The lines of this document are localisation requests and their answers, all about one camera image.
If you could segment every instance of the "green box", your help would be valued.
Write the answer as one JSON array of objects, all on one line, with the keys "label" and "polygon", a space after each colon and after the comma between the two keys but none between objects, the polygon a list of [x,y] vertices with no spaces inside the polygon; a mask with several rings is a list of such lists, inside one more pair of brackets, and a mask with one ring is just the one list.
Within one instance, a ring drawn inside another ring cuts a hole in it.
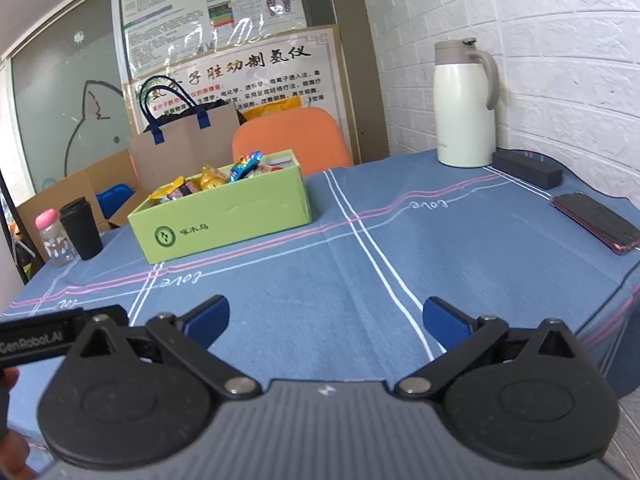
[{"label": "green box", "polygon": [[[129,223],[150,264],[311,222],[300,165],[291,150],[262,158],[290,167],[207,189],[174,202],[145,200]],[[221,168],[228,173],[231,166]]]}]

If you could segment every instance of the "blue bag handle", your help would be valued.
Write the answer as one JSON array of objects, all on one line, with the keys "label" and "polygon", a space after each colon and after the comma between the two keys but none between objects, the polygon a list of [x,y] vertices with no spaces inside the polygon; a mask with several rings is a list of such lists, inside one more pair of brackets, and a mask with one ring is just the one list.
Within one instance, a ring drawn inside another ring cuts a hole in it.
[{"label": "blue bag handle", "polygon": [[140,106],[140,109],[142,110],[142,114],[144,115],[145,119],[149,122],[149,126],[151,127],[151,134],[154,136],[154,142],[156,144],[160,144],[161,142],[164,142],[164,135],[162,134],[162,130],[160,130],[160,126],[158,126],[158,122],[156,121],[156,118],[153,117],[153,115],[151,114],[151,111],[149,111],[148,105],[146,105],[146,96],[148,96],[149,93],[151,93],[153,90],[156,90],[156,89],[167,90],[168,92],[171,92],[172,94],[180,98],[182,101],[187,103],[187,106],[189,106],[189,108],[194,109],[196,111],[196,117],[198,118],[198,125],[200,126],[201,130],[204,128],[209,128],[211,126],[211,122],[209,121],[209,116],[207,115],[207,111],[203,107],[198,106],[196,102],[190,97],[190,95],[187,94],[184,88],[182,88],[178,84],[178,82],[175,81],[174,79],[171,79],[170,77],[167,77],[167,76],[153,76],[147,79],[144,83],[142,83],[141,88],[144,89],[144,87],[149,83],[149,81],[157,78],[163,78],[173,82],[180,90],[182,90],[183,94],[180,94],[177,90],[169,86],[154,85],[151,88],[148,88],[146,91],[141,91],[140,94],[138,95],[138,104]]}]

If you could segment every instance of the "smartphone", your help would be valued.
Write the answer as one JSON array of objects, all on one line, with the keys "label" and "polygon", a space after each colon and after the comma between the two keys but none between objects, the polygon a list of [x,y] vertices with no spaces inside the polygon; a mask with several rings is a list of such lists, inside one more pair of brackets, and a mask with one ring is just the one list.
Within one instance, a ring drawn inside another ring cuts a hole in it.
[{"label": "smartphone", "polygon": [[551,205],[575,220],[616,254],[640,246],[640,230],[611,209],[581,192],[559,195]]}]

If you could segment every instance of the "medical poster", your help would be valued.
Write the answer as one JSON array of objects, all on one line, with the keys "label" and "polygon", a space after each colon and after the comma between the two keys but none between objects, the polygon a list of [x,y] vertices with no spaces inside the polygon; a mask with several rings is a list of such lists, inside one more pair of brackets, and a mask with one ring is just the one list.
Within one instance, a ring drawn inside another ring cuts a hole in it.
[{"label": "medical poster", "polygon": [[[293,31],[217,54],[205,54],[156,75],[175,79],[197,103],[224,99],[235,103],[241,112],[300,96],[303,106],[322,108],[331,114],[351,146],[337,34],[337,27],[331,26]],[[137,105],[138,89],[143,82],[141,79],[130,85],[128,95],[129,102],[136,103],[132,108],[139,132],[148,124]],[[149,94],[147,102],[155,117],[180,113],[187,107],[174,94],[163,90]]]},{"label": "medical poster", "polygon": [[306,27],[301,0],[120,0],[120,13],[131,78]]}]

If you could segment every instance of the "blue snack wrapper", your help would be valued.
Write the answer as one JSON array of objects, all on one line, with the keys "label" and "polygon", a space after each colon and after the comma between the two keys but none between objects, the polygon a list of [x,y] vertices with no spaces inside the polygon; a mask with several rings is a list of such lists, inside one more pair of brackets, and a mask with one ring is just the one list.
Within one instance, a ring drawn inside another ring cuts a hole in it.
[{"label": "blue snack wrapper", "polygon": [[261,152],[251,152],[240,158],[238,163],[229,171],[229,182],[236,182],[256,168],[262,158]]}]

